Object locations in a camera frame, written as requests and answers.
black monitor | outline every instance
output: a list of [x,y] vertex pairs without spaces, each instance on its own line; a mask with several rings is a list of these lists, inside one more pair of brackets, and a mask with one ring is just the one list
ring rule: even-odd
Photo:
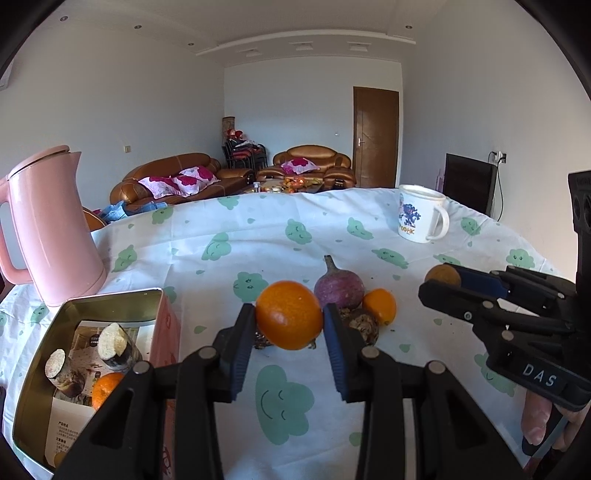
[[490,216],[495,195],[497,167],[473,158],[447,154],[443,194]]

sofa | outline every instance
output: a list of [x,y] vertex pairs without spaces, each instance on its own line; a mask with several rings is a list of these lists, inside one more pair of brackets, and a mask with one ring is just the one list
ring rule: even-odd
[[205,153],[185,153],[174,157],[161,158],[141,165],[130,171],[111,191],[111,204],[123,200],[128,208],[134,209],[154,201],[150,191],[138,181],[146,177],[170,177],[185,168],[203,166],[209,169],[220,181],[189,197],[170,195],[159,199],[169,205],[192,202],[232,195],[254,181],[255,173],[250,168],[221,168],[220,163]]
[[262,181],[269,178],[293,178],[294,175],[286,174],[280,165],[294,158],[307,158],[320,167],[320,170],[308,171],[298,176],[322,180],[323,190],[349,189],[357,183],[355,173],[351,170],[351,159],[345,154],[320,145],[299,145],[278,153],[273,157],[273,166],[260,170],[256,179]]

white tablecloth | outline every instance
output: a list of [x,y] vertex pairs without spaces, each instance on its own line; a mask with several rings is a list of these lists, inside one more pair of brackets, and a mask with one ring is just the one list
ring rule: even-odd
[[[377,346],[410,364],[441,359],[523,462],[524,390],[484,366],[486,351],[471,325],[426,309],[417,291],[425,273],[444,261],[484,271],[511,263],[556,272],[507,227],[453,201],[447,208],[449,233],[421,245],[397,234],[396,190],[245,194],[169,207],[93,233],[109,271],[101,293],[165,287],[182,323],[184,358],[210,345],[234,323],[243,301],[254,301],[267,284],[289,279],[313,288],[330,254],[338,267],[358,273],[368,291],[383,287],[395,295],[395,323],[381,329]],[[0,310],[4,435],[12,442],[24,375],[55,312],[31,285],[16,286]],[[237,401],[216,407],[226,479],[355,477],[363,406],[341,401],[322,337],[317,345],[253,351]],[[47,477],[19,456],[37,478]]]

mandarin orange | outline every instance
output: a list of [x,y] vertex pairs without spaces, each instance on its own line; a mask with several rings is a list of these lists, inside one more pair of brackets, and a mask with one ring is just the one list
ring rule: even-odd
[[113,372],[100,377],[92,387],[92,408],[98,410],[107,397],[123,379],[124,374]]
[[308,288],[282,280],[269,285],[259,295],[256,322],[273,345],[299,350],[318,337],[323,316],[318,299]]
[[363,297],[363,308],[370,311],[380,325],[390,325],[396,316],[397,305],[394,295],[384,288],[376,288]]

mug handle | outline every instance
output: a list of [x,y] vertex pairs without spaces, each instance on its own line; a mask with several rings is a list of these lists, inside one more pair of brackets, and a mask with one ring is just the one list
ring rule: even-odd
[[441,215],[443,224],[441,226],[441,232],[439,232],[439,235],[427,235],[427,240],[439,240],[440,238],[446,236],[446,233],[449,230],[449,213],[447,210],[441,205],[434,205],[433,208],[435,208],[435,210],[439,212],[439,215]]

